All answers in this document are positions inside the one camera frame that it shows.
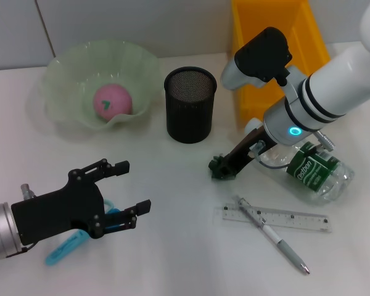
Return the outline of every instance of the ruler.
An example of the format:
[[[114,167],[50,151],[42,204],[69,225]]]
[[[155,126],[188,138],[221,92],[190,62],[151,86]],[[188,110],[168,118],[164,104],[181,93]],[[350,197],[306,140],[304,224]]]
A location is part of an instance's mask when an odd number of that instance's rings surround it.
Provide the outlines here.
[[[246,206],[250,213],[259,215],[266,220],[266,224],[270,226],[283,226],[289,228],[298,228],[322,232],[332,232],[330,219],[326,215],[299,213],[284,210],[275,210],[272,208],[260,208]],[[238,205],[227,203],[223,207],[222,218],[224,220],[240,221],[252,223]]]

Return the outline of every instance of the silver pen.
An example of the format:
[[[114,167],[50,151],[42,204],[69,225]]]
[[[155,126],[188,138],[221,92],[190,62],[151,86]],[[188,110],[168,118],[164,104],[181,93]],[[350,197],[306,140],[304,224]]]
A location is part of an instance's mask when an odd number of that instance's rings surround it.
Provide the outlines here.
[[[310,274],[306,263],[292,250],[291,247],[280,238],[280,236],[268,225],[266,220],[258,214],[256,210],[245,200],[235,197],[234,200],[238,203],[240,210],[257,226],[259,227],[278,247],[278,249],[293,263],[301,272]]]

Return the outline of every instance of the green glass bowl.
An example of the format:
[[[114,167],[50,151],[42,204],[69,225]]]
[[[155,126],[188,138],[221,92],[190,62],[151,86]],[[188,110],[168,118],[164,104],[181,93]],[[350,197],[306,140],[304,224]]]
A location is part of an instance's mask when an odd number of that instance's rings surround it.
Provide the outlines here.
[[[130,93],[131,115],[119,114],[107,121],[96,114],[94,94],[109,83],[119,84]],[[162,89],[156,56],[118,40],[91,41],[69,49],[49,63],[40,85],[49,118],[77,121],[94,130],[142,115]]]

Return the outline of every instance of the yellow bin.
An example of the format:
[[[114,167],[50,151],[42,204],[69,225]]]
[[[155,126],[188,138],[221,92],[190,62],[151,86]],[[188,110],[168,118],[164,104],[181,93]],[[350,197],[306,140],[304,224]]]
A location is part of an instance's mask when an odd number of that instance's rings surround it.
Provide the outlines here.
[[[281,30],[293,59],[303,73],[310,75],[329,61],[329,54],[307,0],[232,0],[232,55],[266,27]],[[262,120],[266,109],[284,96],[273,79],[264,88],[247,85],[236,92],[239,124],[251,118]]]

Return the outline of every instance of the black mesh pencil cup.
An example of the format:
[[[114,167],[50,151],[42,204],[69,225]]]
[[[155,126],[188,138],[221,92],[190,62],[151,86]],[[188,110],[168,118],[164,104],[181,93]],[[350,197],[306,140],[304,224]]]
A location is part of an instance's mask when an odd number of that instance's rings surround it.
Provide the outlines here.
[[[203,141],[211,131],[216,80],[198,67],[172,71],[165,80],[168,134],[178,142]]]

